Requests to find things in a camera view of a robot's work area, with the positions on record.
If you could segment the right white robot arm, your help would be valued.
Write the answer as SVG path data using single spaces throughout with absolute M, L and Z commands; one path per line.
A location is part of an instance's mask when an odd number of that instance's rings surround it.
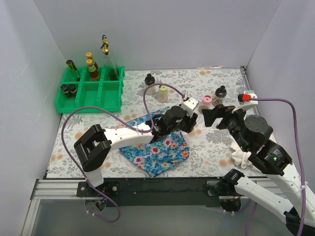
M 249 151 L 249 161 L 273 181 L 284 193 L 282 198 L 256 184 L 242 172 L 232 169 L 219 182 L 218 188 L 227 195 L 239 194 L 255 201 L 276 215 L 295 236 L 315 234 L 315 195 L 302 185 L 292 158 L 279 144 L 270 139 L 273 128 L 257 115 L 234 106 L 218 105 L 202 111 L 206 127 L 221 119 L 217 129 L 226 129 L 244 152 Z

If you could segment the red sauce bottle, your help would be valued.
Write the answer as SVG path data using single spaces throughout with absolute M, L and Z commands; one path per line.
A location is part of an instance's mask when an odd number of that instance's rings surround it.
M 96 63 L 95 59 L 93 58 L 93 54 L 91 52 L 87 52 L 86 53 L 86 57 L 87 59 L 92 60 L 93 65 L 96 67 L 96 69 L 98 70 L 98 64 Z
M 97 67 L 95 66 L 95 62 L 92 59 L 87 59 L 86 63 L 88 65 L 91 79 L 93 81 L 99 81 L 99 72 L 97 70 Z

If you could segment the tall oil bottle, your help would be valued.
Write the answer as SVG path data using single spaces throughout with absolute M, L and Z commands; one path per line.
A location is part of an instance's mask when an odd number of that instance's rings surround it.
M 102 47 L 108 45 L 108 40 L 105 34 L 102 35 Z
M 105 47 L 102 47 L 101 45 L 101 50 L 104 54 L 104 67 L 108 79 L 111 81 L 117 81 L 119 79 L 118 65 L 114 58 L 110 55 L 109 44 Z

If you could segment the yellow-label spice tube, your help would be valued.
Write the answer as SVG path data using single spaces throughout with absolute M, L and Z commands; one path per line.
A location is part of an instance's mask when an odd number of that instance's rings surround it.
M 66 61 L 66 65 L 69 68 L 72 76 L 76 79 L 76 81 L 80 81 L 81 80 L 81 74 L 79 72 L 79 70 L 77 69 L 75 63 L 73 62 L 73 60 L 68 59 Z

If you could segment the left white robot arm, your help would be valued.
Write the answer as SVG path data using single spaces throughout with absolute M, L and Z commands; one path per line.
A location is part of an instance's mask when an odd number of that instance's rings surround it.
M 175 131 L 190 133 L 196 125 L 197 104 L 172 106 L 164 114 L 155 115 L 153 121 L 146 121 L 130 128 L 103 129 L 93 125 L 74 144 L 86 176 L 88 191 L 95 197 L 104 193 L 105 185 L 101 173 L 107 154 L 113 150 L 138 144 L 151 144 L 166 139 Z

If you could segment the small black-cap pepper jar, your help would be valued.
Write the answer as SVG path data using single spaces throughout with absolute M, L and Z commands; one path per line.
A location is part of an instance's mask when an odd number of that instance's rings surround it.
M 60 89 L 67 98 L 72 98 L 72 94 L 69 91 L 68 86 L 66 84 L 61 84 Z

